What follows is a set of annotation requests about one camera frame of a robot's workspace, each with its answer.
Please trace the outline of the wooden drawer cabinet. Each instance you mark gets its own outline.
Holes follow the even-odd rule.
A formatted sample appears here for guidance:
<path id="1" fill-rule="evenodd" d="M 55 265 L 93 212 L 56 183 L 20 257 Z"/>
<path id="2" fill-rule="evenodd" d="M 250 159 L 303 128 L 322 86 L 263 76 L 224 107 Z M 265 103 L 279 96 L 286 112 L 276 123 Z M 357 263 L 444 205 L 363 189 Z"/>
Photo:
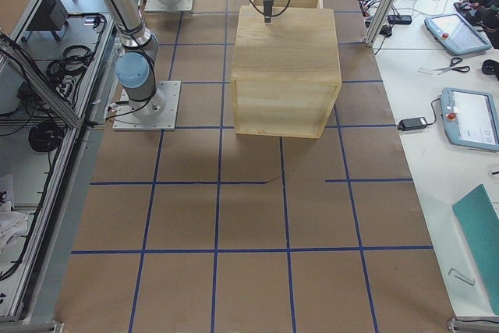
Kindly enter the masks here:
<path id="1" fill-rule="evenodd" d="M 321 137 L 342 86 L 334 11 L 289 8 L 265 23 L 244 5 L 230 82 L 237 133 Z"/>

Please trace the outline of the blue teach pendant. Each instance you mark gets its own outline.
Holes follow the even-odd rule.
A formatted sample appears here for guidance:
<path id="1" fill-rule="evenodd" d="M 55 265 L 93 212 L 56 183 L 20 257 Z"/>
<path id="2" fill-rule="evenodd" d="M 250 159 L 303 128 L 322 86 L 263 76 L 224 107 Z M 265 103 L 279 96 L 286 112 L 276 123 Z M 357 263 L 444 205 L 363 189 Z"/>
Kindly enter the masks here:
<path id="1" fill-rule="evenodd" d="M 498 152 L 498 115 L 491 94 L 446 87 L 440 101 L 450 143 Z"/>
<path id="2" fill-rule="evenodd" d="M 453 55 L 467 55 L 487 51 L 491 43 L 456 13 L 429 16 L 424 25 L 446 50 Z"/>

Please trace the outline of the black power adapter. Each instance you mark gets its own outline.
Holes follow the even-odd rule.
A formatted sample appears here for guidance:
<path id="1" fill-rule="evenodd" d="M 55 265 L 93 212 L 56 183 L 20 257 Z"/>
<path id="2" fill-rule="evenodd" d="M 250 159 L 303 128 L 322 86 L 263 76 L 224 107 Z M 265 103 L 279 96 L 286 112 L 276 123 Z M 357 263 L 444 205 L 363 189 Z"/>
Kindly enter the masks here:
<path id="1" fill-rule="evenodd" d="M 415 117 L 415 118 L 400 120 L 399 123 L 397 124 L 397 129 L 402 132 L 412 131 L 412 130 L 425 129 L 426 127 L 428 127 L 428 125 L 429 123 L 425 117 Z"/>

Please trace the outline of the black scissors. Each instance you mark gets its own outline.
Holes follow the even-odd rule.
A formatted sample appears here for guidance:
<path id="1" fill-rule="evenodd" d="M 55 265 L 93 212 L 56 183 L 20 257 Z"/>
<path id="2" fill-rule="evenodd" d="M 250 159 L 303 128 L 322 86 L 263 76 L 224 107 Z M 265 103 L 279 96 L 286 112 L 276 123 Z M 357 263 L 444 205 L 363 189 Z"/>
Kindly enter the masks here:
<path id="1" fill-rule="evenodd" d="M 455 71 L 455 72 L 459 72 L 459 73 L 469 72 L 470 71 L 469 66 L 459 66 L 459 64 L 462 62 L 463 62 L 462 58 L 453 57 L 451 59 L 451 61 L 449 62 L 448 66 L 434 69 L 434 72 L 437 72 L 438 75 L 444 74 L 444 73 L 449 72 L 449 71 Z"/>

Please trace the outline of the teal folder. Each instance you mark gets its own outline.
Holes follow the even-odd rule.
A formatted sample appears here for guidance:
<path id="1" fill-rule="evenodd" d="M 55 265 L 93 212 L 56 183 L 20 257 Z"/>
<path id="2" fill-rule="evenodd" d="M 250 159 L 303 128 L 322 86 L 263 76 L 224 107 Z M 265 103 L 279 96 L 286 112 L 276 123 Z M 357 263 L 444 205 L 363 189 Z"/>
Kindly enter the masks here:
<path id="1" fill-rule="evenodd" d="M 480 273 L 490 306 L 498 314 L 498 216 L 483 184 L 452 206 Z"/>

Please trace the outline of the white crumpled cloth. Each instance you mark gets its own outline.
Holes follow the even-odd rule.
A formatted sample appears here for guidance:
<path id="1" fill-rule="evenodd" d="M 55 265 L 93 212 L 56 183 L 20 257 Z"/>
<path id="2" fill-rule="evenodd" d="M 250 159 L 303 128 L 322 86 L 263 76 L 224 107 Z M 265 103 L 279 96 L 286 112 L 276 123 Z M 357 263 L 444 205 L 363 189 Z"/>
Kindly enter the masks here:
<path id="1" fill-rule="evenodd" d="M 28 233 L 28 214 L 15 211 L 13 176 L 1 177 L 1 253 Z"/>

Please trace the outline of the metal allen key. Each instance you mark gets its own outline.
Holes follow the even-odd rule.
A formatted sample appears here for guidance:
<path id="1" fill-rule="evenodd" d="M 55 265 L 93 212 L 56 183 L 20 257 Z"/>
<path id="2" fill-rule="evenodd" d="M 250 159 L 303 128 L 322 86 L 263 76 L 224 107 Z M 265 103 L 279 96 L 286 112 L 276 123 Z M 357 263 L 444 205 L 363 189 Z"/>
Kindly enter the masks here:
<path id="1" fill-rule="evenodd" d="M 476 280 L 474 278 L 469 278 L 468 276 L 466 276 L 465 274 L 463 274 L 462 272 L 453 267 L 449 269 L 448 275 L 454 276 L 455 278 L 466 283 L 467 285 L 474 286 L 476 283 Z"/>

